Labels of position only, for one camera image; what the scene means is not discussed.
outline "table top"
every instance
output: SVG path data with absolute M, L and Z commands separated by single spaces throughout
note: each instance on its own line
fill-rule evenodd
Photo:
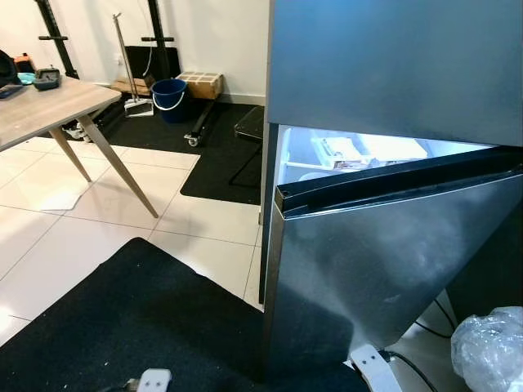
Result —
M 65 76 L 53 90 L 26 86 L 0 100 L 0 150 L 92 113 L 120 96 L 118 91 Z

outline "table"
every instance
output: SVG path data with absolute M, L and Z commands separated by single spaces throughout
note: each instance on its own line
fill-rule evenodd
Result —
M 140 186 L 132 178 L 129 170 L 123 165 L 90 116 L 90 114 L 99 113 L 108 105 L 119 100 L 120 96 L 121 93 L 118 91 L 67 77 L 63 77 L 60 88 L 54 90 L 38 91 L 33 86 L 27 86 L 23 91 L 0 100 L 0 151 L 48 131 L 83 177 L 91 182 L 91 178 L 60 128 L 61 124 L 77 119 L 114 170 L 141 200 L 152 216 L 157 218 L 158 213 L 149 199 L 144 195 Z

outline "blue bucket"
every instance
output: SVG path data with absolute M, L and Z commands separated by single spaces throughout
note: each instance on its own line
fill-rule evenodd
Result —
M 188 116 L 187 83 L 180 79 L 158 80 L 151 87 L 154 106 L 166 123 L 181 123 Z

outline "black rubber mat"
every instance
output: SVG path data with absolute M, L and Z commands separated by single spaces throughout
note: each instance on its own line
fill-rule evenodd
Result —
M 229 185 L 229 179 L 256 150 L 255 143 L 235 138 L 235 124 L 251 109 L 251 105 L 216 104 L 211 114 L 210 131 L 201 147 L 190 147 L 184 139 L 190 133 L 203 108 L 193 103 L 192 118 L 179 124 L 165 123 L 157 113 L 153 117 L 124 118 L 106 135 L 112 145 L 141 149 L 160 149 L 176 153 L 200 154 L 181 193 L 197 198 L 213 198 L 228 202 L 259 204 L 260 189 Z M 259 185 L 262 156 L 259 154 L 238 177 L 237 182 Z
M 202 157 L 181 188 L 181 194 L 228 202 L 260 204 L 262 155 L 258 154 L 229 185 L 229 179 L 259 146 L 235 137 L 235 124 L 253 108 L 251 105 L 219 105 Z
M 0 390 L 96 392 L 168 368 L 172 392 L 367 391 L 341 364 L 261 384 L 262 317 L 134 238 L 0 348 Z

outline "white tile floor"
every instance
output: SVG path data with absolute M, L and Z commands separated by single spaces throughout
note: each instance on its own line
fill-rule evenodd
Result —
M 70 143 L 91 185 L 53 139 L 0 152 L 0 345 L 134 237 L 260 309 L 259 207 L 181 195 L 198 155 L 115 146 L 154 219 L 95 145 Z M 70 211 L 42 211 L 74 192 Z

